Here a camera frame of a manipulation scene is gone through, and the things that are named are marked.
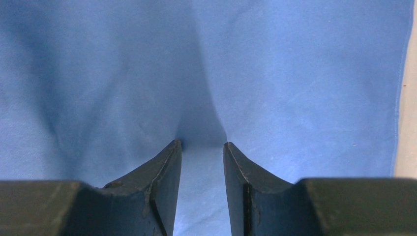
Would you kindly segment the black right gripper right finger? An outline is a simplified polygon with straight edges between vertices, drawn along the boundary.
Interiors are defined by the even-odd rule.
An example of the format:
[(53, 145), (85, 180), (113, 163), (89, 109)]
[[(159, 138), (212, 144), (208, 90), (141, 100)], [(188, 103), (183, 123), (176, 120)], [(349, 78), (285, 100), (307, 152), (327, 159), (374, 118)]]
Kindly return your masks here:
[(295, 184), (223, 147), (234, 236), (414, 236), (412, 178), (304, 178)]

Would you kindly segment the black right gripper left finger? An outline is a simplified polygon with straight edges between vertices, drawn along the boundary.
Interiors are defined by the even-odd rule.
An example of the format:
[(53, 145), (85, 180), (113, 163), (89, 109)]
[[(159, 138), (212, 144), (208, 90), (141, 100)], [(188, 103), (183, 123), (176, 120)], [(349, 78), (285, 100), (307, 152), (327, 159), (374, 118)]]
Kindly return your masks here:
[(0, 183), (3, 236), (171, 236), (181, 173), (181, 142), (128, 174), (92, 187), (81, 181)]

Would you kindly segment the blue surgical wrap cloth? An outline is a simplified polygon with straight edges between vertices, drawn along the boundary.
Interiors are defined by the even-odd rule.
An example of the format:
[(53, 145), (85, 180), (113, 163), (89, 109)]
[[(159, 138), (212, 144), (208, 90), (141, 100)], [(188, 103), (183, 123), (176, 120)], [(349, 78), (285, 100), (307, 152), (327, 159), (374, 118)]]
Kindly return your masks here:
[(228, 236), (222, 149), (391, 177), (412, 0), (3, 0), (0, 178), (93, 186), (183, 143), (174, 234)]

